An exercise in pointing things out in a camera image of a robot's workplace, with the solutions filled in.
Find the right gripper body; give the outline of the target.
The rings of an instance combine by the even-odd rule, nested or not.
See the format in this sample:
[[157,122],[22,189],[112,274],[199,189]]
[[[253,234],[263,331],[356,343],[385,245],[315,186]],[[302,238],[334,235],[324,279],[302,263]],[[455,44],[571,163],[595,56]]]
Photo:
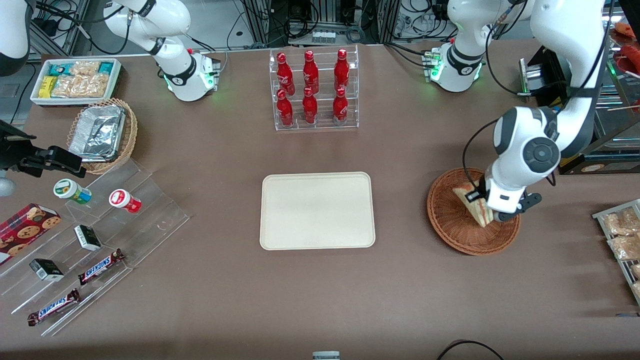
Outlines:
[[37,137],[27,134],[15,126],[0,121],[0,169],[20,164],[25,158],[34,155],[35,147],[32,141]]

